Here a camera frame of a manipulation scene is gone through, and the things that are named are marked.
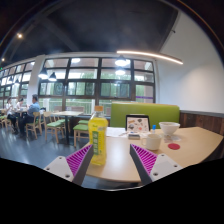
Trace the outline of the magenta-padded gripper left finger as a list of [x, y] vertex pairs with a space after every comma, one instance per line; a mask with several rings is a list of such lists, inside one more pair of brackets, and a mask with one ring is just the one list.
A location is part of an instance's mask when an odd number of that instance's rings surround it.
[[93, 157], [93, 145], [87, 145], [67, 157], [58, 156], [44, 170], [81, 186]]

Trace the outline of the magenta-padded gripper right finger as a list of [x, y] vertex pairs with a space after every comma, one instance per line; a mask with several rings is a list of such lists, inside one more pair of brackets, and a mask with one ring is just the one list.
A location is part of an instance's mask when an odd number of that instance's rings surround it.
[[130, 145], [130, 155], [143, 185], [147, 185], [182, 169], [178, 163], [166, 154], [157, 155], [134, 144]]

